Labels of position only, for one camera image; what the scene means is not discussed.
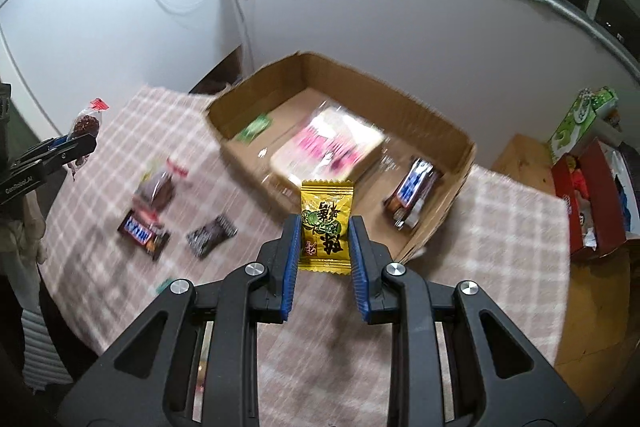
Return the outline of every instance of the yellow wrapper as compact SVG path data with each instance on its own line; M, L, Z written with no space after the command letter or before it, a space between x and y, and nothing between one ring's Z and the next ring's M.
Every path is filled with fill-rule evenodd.
M305 243L301 270L351 273L347 225L351 214L351 182L302 182L302 227Z

